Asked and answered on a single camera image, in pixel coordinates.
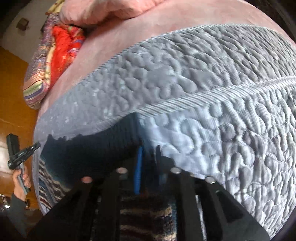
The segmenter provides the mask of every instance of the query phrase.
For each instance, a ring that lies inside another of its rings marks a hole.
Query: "wooden floor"
[[[12,133],[18,135],[21,149],[32,145],[38,113],[23,100],[22,86],[27,66],[25,61],[0,48],[0,144],[5,144],[6,136]],[[31,172],[31,159],[25,165]],[[13,188],[11,174],[0,169],[0,194],[10,196]],[[38,208],[33,188],[27,199],[32,208]]]

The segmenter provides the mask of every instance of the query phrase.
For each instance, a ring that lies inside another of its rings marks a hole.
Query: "round metal bolt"
[[[206,181],[207,183],[209,183],[209,184],[213,184],[213,183],[216,182],[216,180],[215,180],[213,177],[211,177],[211,176],[206,177],[206,178],[205,178],[205,181]]]
[[[172,167],[172,168],[170,169],[170,171],[171,171],[172,173],[174,173],[174,174],[179,174],[179,173],[181,173],[181,170],[180,170],[179,168],[177,168],[177,167]]]
[[[128,170],[125,167],[119,167],[116,169],[116,172],[119,174],[126,174]]]

